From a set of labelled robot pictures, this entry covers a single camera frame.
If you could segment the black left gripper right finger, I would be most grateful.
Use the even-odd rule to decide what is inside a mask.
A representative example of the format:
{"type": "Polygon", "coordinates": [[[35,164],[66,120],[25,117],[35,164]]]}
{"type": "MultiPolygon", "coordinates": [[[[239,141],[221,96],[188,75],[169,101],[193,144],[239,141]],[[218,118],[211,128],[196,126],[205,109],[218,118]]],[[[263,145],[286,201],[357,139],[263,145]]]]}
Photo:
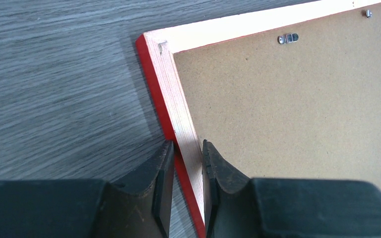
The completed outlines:
{"type": "Polygon", "coordinates": [[[381,238],[381,191],[360,180],[250,178],[203,142],[208,238],[381,238]]]}

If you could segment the red picture frame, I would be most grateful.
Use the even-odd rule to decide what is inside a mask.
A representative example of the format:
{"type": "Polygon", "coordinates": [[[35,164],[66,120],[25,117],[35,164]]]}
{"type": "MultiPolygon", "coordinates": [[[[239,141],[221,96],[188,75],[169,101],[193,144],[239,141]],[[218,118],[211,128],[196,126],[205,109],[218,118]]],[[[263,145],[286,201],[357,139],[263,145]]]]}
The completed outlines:
{"type": "Polygon", "coordinates": [[[136,40],[197,235],[203,142],[250,178],[360,180],[381,191],[381,0],[317,0],[136,40]],[[281,35],[297,42],[281,45],[281,35]]]}

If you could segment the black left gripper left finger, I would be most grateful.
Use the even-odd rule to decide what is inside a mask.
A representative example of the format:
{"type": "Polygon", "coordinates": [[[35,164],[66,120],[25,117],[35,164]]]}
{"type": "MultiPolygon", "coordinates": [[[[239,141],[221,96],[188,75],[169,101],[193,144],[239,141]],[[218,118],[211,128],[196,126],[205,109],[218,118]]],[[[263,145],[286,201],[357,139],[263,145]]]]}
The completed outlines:
{"type": "Polygon", "coordinates": [[[166,238],[174,145],[115,182],[0,180],[0,238],[166,238]]]}

